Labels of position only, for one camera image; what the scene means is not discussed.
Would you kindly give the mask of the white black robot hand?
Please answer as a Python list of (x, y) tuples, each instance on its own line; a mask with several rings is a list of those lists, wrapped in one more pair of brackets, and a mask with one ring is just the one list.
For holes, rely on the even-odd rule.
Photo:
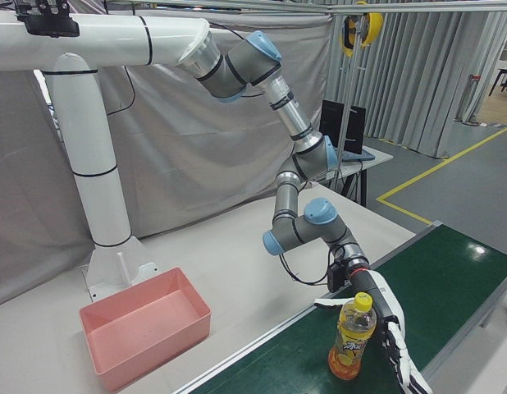
[(376, 335), (403, 393), (431, 393), (432, 389), (410, 358), (404, 339), (404, 312), (386, 279), (377, 271), (359, 268), (349, 275), (356, 290), (350, 298), (319, 298), (319, 308), (339, 308), (337, 337), (328, 354), (332, 373), (343, 380), (356, 378), (365, 346)]

